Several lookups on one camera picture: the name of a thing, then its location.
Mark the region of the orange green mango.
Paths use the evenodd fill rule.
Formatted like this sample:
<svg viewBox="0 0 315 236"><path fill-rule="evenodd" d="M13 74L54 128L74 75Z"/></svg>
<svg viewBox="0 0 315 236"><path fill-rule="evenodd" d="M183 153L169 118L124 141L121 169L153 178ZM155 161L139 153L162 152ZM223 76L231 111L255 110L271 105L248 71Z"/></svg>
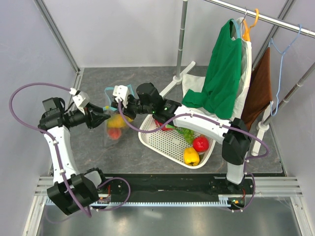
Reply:
<svg viewBox="0 0 315 236"><path fill-rule="evenodd" d="M107 120L108 128L124 128L127 124L120 114L114 114L111 118Z"/></svg>

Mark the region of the clear zip top bag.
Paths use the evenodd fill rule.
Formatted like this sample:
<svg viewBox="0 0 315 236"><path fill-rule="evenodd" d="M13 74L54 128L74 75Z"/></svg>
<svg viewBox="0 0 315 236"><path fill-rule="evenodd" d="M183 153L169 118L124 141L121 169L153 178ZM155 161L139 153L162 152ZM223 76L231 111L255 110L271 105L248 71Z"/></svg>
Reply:
<svg viewBox="0 0 315 236"><path fill-rule="evenodd" d="M125 123L117 108L114 108L111 104L114 101L113 87L107 87L104 89L105 94L105 106L103 111L111 117L105 121L104 125L104 146L106 148L117 144L122 140L122 136L127 132L129 126Z"/></svg>

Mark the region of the orange peach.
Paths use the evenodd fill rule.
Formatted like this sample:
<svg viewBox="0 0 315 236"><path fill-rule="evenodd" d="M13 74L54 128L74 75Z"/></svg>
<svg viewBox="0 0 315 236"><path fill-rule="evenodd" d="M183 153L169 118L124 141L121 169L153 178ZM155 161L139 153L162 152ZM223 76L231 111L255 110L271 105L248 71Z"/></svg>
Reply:
<svg viewBox="0 0 315 236"><path fill-rule="evenodd" d="M120 128L108 128L107 134L111 140L118 140L122 135L122 131Z"/></svg>

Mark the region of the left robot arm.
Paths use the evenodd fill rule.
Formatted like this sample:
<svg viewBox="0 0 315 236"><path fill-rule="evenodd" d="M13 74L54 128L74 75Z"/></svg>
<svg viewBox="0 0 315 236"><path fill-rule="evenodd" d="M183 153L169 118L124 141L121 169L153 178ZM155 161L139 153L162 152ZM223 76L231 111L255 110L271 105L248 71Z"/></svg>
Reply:
<svg viewBox="0 0 315 236"><path fill-rule="evenodd" d="M45 109L38 128L43 133L53 162L53 186L48 188L49 199L66 215L71 215L99 199L108 188L108 181L99 168L81 174L76 167L70 129L85 124L89 129L100 126L110 118L101 107L88 103L82 111L68 111L64 100L52 97L44 100Z"/></svg>

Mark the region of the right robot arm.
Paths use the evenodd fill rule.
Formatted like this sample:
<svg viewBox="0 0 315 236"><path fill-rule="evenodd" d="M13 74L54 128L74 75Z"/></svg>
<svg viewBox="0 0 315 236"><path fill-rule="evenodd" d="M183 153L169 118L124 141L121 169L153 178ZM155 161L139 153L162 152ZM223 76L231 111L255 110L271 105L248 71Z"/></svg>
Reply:
<svg viewBox="0 0 315 236"><path fill-rule="evenodd" d="M138 114L150 114L163 127L170 124L187 128L221 144L221 155L227 162L225 187L233 194L243 188L245 157L251 138L241 119L222 120L197 113L179 102L163 98L152 83L139 85L136 92L137 98L127 86L115 86L112 106L118 108L123 117L135 119Z"/></svg>

